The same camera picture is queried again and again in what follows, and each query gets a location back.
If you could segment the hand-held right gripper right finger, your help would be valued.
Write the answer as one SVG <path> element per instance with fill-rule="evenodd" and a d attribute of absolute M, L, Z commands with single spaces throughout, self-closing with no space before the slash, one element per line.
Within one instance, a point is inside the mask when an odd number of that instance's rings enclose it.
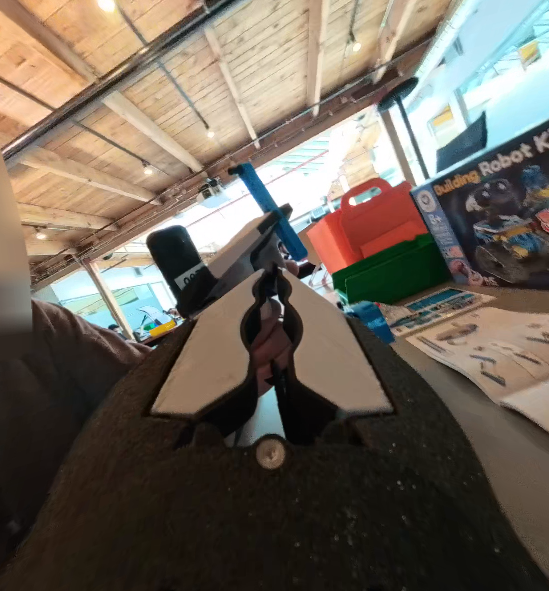
<path fill-rule="evenodd" d="M 392 413 L 345 314 L 287 270 L 278 271 L 277 290 L 295 383 L 346 416 Z"/>

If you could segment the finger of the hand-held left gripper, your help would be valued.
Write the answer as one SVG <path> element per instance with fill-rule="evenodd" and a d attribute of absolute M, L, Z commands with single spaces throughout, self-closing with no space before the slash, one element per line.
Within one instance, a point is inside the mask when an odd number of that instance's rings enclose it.
<path fill-rule="evenodd" d="M 281 207 L 289 220 L 293 209 L 290 204 Z M 218 251 L 206 264 L 214 278 L 224 278 L 228 274 L 241 274 L 242 278 L 250 274 L 250 244 L 259 235 L 267 232 L 275 232 L 276 218 L 274 213 L 262 214 L 252 219 L 237 232 L 237 234 Z"/>
<path fill-rule="evenodd" d="M 272 272 L 286 269 L 285 259 L 278 248 L 278 236 L 267 232 L 256 236 L 250 244 L 250 274 L 258 271 Z"/>

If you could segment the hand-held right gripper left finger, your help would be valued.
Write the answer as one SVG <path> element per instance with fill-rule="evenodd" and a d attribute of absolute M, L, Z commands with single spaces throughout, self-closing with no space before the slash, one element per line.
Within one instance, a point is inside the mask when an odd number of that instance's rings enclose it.
<path fill-rule="evenodd" d="M 151 406 L 153 416 L 199 419 L 242 385 L 250 353 L 242 321 L 256 306 L 259 270 L 202 311 Z"/>

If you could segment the blue perforated beam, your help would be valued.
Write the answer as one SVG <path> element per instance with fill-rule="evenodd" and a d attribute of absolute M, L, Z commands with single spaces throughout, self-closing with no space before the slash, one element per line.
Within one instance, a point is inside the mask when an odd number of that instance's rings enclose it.
<path fill-rule="evenodd" d="M 259 178 L 256 170 L 254 169 L 245 178 L 239 178 L 245 184 L 249 193 L 263 213 L 274 213 L 276 218 L 276 224 L 274 226 L 275 233 L 293 260 L 302 261 L 306 259 L 308 257 L 307 248 L 303 245 L 298 234 L 290 225 L 286 214 L 283 213 L 282 209 L 270 195 L 270 192 Z"/>

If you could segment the grey desk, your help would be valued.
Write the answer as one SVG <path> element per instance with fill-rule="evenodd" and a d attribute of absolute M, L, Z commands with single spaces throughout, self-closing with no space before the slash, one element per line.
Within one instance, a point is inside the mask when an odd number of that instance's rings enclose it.
<path fill-rule="evenodd" d="M 392 347 L 457 419 L 515 532 L 549 575 L 549 434 L 491 402 L 470 380 L 405 337 L 397 337 Z"/>

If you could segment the person's left hand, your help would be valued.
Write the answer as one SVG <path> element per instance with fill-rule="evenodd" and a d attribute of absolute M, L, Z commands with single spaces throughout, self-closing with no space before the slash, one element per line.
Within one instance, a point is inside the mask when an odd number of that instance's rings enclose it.
<path fill-rule="evenodd" d="M 275 376 L 285 372 L 289 364 L 292 342 L 283 327 L 282 311 L 275 299 L 267 299 L 260 309 L 260 331 L 250 347 L 258 397 L 271 389 Z"/>

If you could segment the blue yellow toy vehicle model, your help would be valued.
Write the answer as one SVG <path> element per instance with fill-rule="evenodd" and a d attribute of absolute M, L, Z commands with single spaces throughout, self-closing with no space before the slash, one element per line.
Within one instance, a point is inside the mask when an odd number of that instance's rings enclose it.
<path fill-rule="evenodd" d="M 377 303 L 360 301 L 350 304 L 344 307 L 344 314 L 358 319 L 382 343 L 393 344 L 395 342 L 395 336 Z"/>

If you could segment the green box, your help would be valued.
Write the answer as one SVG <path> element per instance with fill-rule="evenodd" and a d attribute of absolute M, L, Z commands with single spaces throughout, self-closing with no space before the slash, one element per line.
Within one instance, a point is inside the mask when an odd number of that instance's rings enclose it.
<path fill-rule="evenodd" d="M 394 304 L 447 283 L 450 277 L 438 246 L 426 233 L 334 272 L 332 283 L 347 304 Z"/>

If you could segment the orange plastic case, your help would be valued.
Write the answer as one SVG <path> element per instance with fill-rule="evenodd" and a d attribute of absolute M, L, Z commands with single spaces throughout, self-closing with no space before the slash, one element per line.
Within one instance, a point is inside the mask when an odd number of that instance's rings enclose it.
<path fill-rule="evenodd" d="M 339 209 L 328 213 L 307 232 L 325 269 L 334 274 L 369 256 L 428 233 L 411 198 L 412 185 L 396 186 L 382 178 L 350 189 Z"/>

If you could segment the blue sticker sheet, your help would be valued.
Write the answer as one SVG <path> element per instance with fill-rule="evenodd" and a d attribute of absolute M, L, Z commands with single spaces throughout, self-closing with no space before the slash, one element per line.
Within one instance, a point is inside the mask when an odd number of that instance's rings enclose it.
<path fill-rule="evenodd" d="M 386 320 L 394 336 L 403 336 L 475 310 L 496 298 L 491 295 L 444 288 L 403 306 L 387 306 Z"/>

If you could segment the open instruction booklet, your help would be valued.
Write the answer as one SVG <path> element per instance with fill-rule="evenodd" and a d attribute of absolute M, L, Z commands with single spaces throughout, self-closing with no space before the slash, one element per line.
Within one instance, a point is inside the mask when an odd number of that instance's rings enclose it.
<path fill-rule="evenodd" d="M 481 307 L 406 341 L 549 434 L 549 314 Z"/>

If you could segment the black floor lamp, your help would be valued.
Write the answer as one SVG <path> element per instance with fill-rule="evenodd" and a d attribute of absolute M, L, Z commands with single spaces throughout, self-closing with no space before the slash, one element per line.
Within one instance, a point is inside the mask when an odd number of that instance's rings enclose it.
<path fill-rule="evenodd" d="M 413 132 L 409 116 L 404 107 L 404 100 L 415 90 L 417 85 L 418 77 L 412 76 L 410 78 L 407 78 L 403 82 L 398 84 L 394 89 L 389 91 L 377 105 L 377 111 L 381 116 L 383 127 L 386 131 L 391 147 L 396 156 L 399 168 L 402 172 L 402 176 L 405 181 L 410 183 L 411 186 L 417 185 L 417 181 L 412 172 L 409 161 L 406 157 L 405 149 L 396 130 L 396 126 L 391 117 L 390 110 L 393 107 L 396 107 L 398 109 L 398 112 L 403 122 L 404 129 L 406 130 L 407 136 L 409 137 L 410 145 L 413 149 L 414 156 L 416 158 L 416 161 L 418 162 L 418 166 L 420 168 L 422 176 L 424 180 L 428 180 L 430 175 L 427 170 L 425 160 L 422 156 L 422 152 L 420 151 L 418 141 Z"/>

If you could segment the dark printed toy box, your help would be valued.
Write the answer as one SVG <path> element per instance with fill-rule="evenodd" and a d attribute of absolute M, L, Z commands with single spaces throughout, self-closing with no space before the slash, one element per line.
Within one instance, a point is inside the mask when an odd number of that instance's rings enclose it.
<path fill-rule="evenodd" d="M 549 120 L 410 194 L 456 283 L 549 291 Z"/>

